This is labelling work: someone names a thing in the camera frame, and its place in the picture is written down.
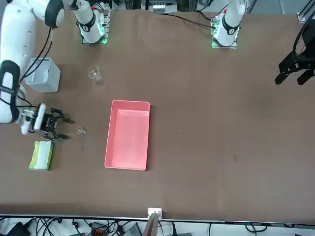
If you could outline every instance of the pink tray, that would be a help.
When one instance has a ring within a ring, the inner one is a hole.
[[[149,135],[148,102],[114,100],[109,121],[106,168],[147,168]]]

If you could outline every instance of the white box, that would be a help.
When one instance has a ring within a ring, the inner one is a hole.
[[[41,60],[42,59],[39,58],[31,70],[33,70]],[[27,77],[26,84],[32,87],[36,92],[57,92],[59,89],[60,75],[60,70],[53,60],[51,60],[51,58],[45,58],[38,69]]]

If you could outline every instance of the table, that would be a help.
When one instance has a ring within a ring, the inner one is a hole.
[[[206,24],[197,13],[184,17]],[[208,29],[147,11],[117,11],[106,46],[82,45],[74,16],[54,32],[62,109],[87,130],[58,126],[52,171],[28,170],[34,141],[0,127],[0,212],[315,223],[315,81],[277,86],[301,28],[294,15],[245,15],[237,50],[212,49]],[[37,52],[48,29],[38,26]],[[97,64],[106,80],[87,77]],[[152,105],[147,171],[104,168],[113,99]]]

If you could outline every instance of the clear glass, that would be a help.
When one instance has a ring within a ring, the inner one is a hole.
[[[88,69],[88,77],[94,80],[97,85],[102,85],[104,83],[104,78],[97,65],[90,66]]]
[[[76,133],[80,136],[85,136],[87,134],[87,131],[82,126],[77,126],[75,130],[76,130]]]

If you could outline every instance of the sponge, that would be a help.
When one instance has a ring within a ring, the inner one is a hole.
[[[36,141],[34,146],[29,169],[34,171],[49,171],[54,144],[50,141]]]

